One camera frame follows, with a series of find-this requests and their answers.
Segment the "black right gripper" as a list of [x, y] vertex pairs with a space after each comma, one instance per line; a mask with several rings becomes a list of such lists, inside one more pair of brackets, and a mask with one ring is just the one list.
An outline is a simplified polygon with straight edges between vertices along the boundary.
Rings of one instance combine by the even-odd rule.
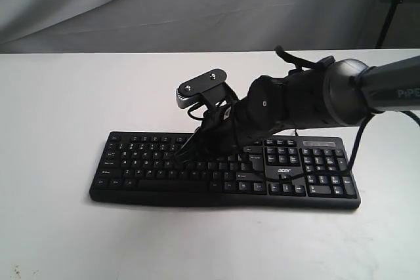
[[213, 155], [238, 153], [248, 144], [249, 102], [237, 101], [208, 110], [201, 125], [173, 154], [173, 159], [186, 167], [207, 161]]

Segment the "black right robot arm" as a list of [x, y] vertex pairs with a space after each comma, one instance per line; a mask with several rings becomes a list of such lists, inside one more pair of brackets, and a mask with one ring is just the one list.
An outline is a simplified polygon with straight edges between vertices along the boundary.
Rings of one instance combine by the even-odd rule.
[[357, 127], [385, 111], [419, 109], [419, 58], [368, 66], [327, 56], [311, 62], [286, 52], [285, 77], [262, 75], [243, 98], [215, 68], [179, 85], [178, 107], [198, 117], [199, 127], [174, 153], [178, 162], [240, 153], [245, 146], [287, 129]]

